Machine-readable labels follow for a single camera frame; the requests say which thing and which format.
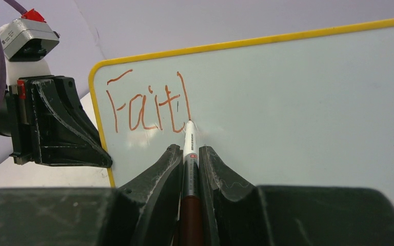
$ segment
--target marker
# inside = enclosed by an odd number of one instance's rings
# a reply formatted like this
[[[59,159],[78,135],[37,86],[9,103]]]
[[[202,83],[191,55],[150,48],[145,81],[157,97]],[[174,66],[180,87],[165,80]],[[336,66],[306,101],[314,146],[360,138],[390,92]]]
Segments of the marker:
[[[183,149],[184,176],[180,211],[180,245],[201,246],[203,242],[202,206],[199,193],[199,148],[194,123],[186,123]]]

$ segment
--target robotic hand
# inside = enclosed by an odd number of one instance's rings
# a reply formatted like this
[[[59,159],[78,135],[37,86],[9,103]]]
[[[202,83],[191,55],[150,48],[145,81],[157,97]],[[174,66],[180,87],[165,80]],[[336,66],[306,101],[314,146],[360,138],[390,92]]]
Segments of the robotic hand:
[[[74,79],[51,75],[43,59],[58,43],[59,35],[34,9],[0,28],[0,75],[6,77],[0,135],[12,138],[11,156],[19,165],[111,167]]]

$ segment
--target orange handwriting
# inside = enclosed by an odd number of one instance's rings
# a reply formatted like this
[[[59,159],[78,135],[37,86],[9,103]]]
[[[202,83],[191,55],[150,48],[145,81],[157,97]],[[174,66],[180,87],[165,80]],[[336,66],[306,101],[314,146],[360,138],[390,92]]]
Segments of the orange handwriting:
[[[133,71],[132,69],[129,69],[128,71],[126,71],[126,72],[124,72],[123,74],[121,74],[119,77],[114,78],[114,79],[110,79],[109,81],[107,81],[107,85],[109,85],[111,82],[114,82],[114,81],[117,81],[117,80],[121,79],[124,75],[126,75],[127,73],[132,72],[132,71]],[[182,75],[181,75],[179,72],[177,72],[177,76],[178,76],[178,77],[180,78],[180,80],[181,80],[182,89],[183,89],[183,93],[184,93],[184,96],[185,96],[185,102],[186,102],[186,109],[187,109],[187,113],[188,113],[188,119],[191,120],[191,113],[190,113],[190,110],[189,110],[188,94],[187,94],[187,92],[186,92],[185,82],[184,82],[184,79],[183,79]],[[148,92],[149,92],[150,94],[153,94],[153,90],[151,89],[151,86],[150,86],[150,85],[148,86],[147,89],[148,89]],[[172,125],[172,130],[173,130],[173,132],[179,133],[179,132],[181,132],[181,131],[184,129],[184,127],[185,127],[185,122],[183,122],[183,125],[182,125],[182,127],[181,127],[180,129],[176,129],[176,127],[175,127],[175,124],[174,124],[174,117],[173,117],[172,102],[173,102],[175,99],[179,98],[181,95],[178,94],[178,95],[175,95],[175,96],[170,96],[171,91],[168,90],[168,86],[167,86],[167,85],[165,86],[165,93],[166,93],[166,96],[167,96],[167,100],[165,100],[164,102],[158,103],[158,101],[157,101],[157,95],[154,96],[154,104],[155,104],[155,107],[156,107],[156,114],[157,114],[157,119],[158,119],[159,126],[157,126],[157,125],[155,124],[154,126],[148,127],[148,126],[146,126],[146,124],[144,123],[144,112],[145,112],[145,109],[146,109],[146,101],[147,101],[147,96],[146,96],[146,95],[137,94],[137,95],[135,95],[132,99],[129,100],[129,104],[126,104],[126,102],[125,102],[125,103],[123,103],[122,106],[120,106],[119,108],[115,109],[114,100],[113,100],[113,98],[112,98],[112,96],[111,96],[109,90],[106,90],[106,93],[108,94],[108,98],[109,98],[109,100],[110,100],[110,102],[111,102],[111,106],[112,106],[113,115],[114,115],[114,121],[115,121],[115,122],[114,122],[114,123],[115,123],[115,132],[116,132],[116,133],[119,132],[118,119],[117,119],[117,111],[120,111],[120,110],[124,109],[124,108],[126,107],[126,105],[129,105],[129,110],[128,110],[128,125],[129,125],[129,130],[130,130],[130,131],[136,130],[136,129],[138,128],[138,126],[140,125],[140,122],[141,122],[141,124],[142,124],[142,126],[143,126],[143,129],[145,129],[145,130],[159,129],[159,130],[162,131],[163,128],[162,128],[162,121],[161,121],[161,114],[160,114],[160,111],[159,111],[159,107],[162,107],[162,106],[164,106],[164,105],[166,105],[166,104],[168,104],[168,108],[169,108],[169,111],[170,111],[169,113],[170,113],[170,119],[171,119],[171,125]],[[138,113],[138,120],[136,121],[135,125],[132,126],[132,109],[133,109],[133,107],[136,107],[135,104],[136,104],[136,100],[137,100],[138,98],[141,98],[141,99],[142,99],[142,101],[141,101],[141,107],[139,108],[140,111],[139,111],[139,113]]]

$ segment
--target whiteboard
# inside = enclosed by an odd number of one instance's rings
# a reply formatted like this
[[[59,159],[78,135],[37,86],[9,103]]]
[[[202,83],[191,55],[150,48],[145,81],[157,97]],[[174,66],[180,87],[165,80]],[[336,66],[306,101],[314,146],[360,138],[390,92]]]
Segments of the whiteboard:
[[[182,146],[191,117],[255,185],[394,202],[394,19],[106,60],[90,91],[117,187]]]

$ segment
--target yellow whiteboard frame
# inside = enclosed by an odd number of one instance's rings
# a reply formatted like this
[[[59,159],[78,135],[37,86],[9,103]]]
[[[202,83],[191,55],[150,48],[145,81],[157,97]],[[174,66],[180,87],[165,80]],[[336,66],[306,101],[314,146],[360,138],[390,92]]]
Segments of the yellow whiteboard frame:
[[[96,92],[94,90],[94,76],[101,67],[123,64],[123,63],[139,62],[142,60],[158,59],[164,57],[187,55],[187,54],[194,54],[194,53],[201,53],[201,52],[208,52],[215,50],[233,49],[233,48],[253,46],[253,45],[279,43],[279,42],[285,42],[291,40],[330,36],[330,35],[351,33],[351,32],[360,32],[360,31],[367,31],[367,30],[388,28],[388,27],[394,27],[394,18],[378,20],[374,22],[347,25],[347,26],[331,27],[331,28],[317,29],[317,30],[304,31],[304,32],[295,32],[295,33],[288,33],[288,34],[281,34],[281,35],[274,35],[267,37],[258,37],[258,38],[244,39],[244,40],[238,40],[238,41],[232,41],[232,42],[226,42],[220,44],[203,45],[203,46],[196,46],[196,47],[185,48],[185,49],[170,50],[170,51],[163,51],[157,53],[103,60],[97,63],[96,65],[94,65],[94,67],[90,71],[90,75],[88,78],[91,100],[93,102],[94,114],[96,116],[96,122],[99,130],[102,147],[105,149],[105,151],[108,151],[105,143],[105,135],[99,114],[99,108],[97,105]],[[111,168],[108,168],[108,176],[109,176],[109,182],[111,184],[111,187],[115,187],[114,177],[112,176]]]

